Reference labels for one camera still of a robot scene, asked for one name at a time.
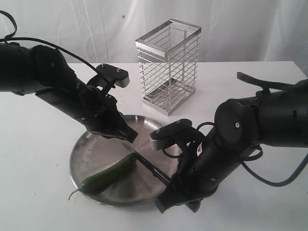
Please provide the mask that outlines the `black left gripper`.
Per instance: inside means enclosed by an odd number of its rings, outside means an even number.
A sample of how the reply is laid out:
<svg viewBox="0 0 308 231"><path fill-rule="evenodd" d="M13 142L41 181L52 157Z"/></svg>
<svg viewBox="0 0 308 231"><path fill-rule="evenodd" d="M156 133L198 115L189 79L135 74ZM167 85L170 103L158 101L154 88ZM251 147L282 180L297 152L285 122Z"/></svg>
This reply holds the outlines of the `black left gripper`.
<svg viewBox="0 0 308 231"><path fill-rule="evenodd" d="M76 81L72 84L72 95L72 118L88 131L106 139L135 141L138 132L130 126L122 126L124 120L117 110L115 100L108 94Z"/></svg>

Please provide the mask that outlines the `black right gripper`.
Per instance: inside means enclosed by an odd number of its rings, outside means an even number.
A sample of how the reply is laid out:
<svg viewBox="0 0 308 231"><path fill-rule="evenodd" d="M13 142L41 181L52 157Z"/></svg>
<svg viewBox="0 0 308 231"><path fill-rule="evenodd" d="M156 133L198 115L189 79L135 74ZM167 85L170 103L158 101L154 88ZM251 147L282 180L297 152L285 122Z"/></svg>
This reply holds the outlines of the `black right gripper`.
<svg viewBox="0 0 308 231"><path fill-rule="evenodd" d="M189 152L181 156L170 184L154 200L160 213L180 205L186 205L196 213L200 208L200 200L216 192L217 177L209 173L208 163L211 157L205 144L205 141L198 146L190 144Z"/></svg>

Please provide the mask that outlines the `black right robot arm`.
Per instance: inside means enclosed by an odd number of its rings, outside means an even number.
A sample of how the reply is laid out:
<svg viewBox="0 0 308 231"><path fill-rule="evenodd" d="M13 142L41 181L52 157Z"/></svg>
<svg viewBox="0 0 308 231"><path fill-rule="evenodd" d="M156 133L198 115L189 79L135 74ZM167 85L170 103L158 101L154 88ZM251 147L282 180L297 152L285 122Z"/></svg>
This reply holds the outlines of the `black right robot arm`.
<svg viewBox="0 0 308 231"><path fill-rule="evenodd" d="M294 85L263 82L254 97L228 99L216 110L212 129L204 135L188 119L152 132L151 146L181 149L176 172L156 198L160 212L187 205L196 212L204 198L238 166L259 158L261 144L273 147L308 145L308 82Z"/></svg>

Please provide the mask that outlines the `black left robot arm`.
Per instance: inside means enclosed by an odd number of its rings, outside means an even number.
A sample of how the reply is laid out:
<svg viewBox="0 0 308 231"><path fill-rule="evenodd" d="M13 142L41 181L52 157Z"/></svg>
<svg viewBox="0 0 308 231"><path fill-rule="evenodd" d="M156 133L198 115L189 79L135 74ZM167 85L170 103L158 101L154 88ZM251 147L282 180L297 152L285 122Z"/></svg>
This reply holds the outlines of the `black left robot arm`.
<svg viewBox="0 0 308 231"><path fill-rule="evenodd" d="M28 49L13 42L0 45L2 92L33 93L93 134L134 142L138 133L125 122L116 98L108 93L115 85L129 84L128 72L109 64L95 70L97 74L84 83L58 49L43 45Z"/></svg>

